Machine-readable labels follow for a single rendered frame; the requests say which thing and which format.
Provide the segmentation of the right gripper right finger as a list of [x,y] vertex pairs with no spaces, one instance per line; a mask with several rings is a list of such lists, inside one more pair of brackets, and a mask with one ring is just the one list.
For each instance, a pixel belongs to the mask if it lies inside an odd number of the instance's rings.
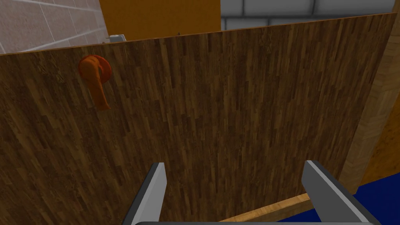
[[301,182],[323,224],[379,224],[319,162],[305,161]]

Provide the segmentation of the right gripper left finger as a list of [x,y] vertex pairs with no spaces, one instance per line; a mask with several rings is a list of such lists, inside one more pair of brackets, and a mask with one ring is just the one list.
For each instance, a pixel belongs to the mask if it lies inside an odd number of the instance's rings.
[[164,163],[152,164],[136,194],[122,225],[159,221],[166,191],[167,178]]

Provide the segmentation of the dark brown wooden door leaf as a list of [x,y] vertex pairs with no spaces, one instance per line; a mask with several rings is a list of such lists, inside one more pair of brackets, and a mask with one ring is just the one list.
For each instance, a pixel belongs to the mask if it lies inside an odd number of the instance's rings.
[[[220,221],[338,178],[396,15],[0,55],[0,225],[121,225],[153,163],[163,221]],[[111,78],[99,111],[79,61]]]

